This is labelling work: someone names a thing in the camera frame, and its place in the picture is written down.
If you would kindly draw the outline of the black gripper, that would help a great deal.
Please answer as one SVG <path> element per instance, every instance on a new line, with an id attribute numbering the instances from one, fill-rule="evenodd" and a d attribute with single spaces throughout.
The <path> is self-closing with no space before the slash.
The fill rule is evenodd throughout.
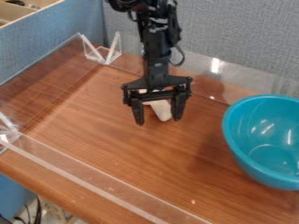
<path id="1" fill-rule="evenodd" d="M 131 105 L 137 125 L 144 125 L 143 102 L 171 100 L 172 119 L 183 118 L 183 111 L 191 96 L 192 78 L 169 74 L 168 58 L 143 58 L 144 75 L 121 86 L 124 104 Z"/>

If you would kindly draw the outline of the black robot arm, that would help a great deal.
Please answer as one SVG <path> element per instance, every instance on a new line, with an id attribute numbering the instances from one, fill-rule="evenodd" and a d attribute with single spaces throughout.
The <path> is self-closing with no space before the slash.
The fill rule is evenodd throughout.
<path id="1" fill-rule="evenodd" d="M 125 83 L 123 102 L 132 108 L 135 122 L 143 125 L 144 102 L 171 100 L 172 119 L 183 117 L 184 106 L 192 94 L 192 77 L 169 74 L 172 48 L 184 55 L 177 42 L 181 40 L 181 27 L 177 22 L 176 0 L 105 0 L 112 9 L 125 12 L 131 21 L 137 23 L 143 43 L 144 75 Z"/>

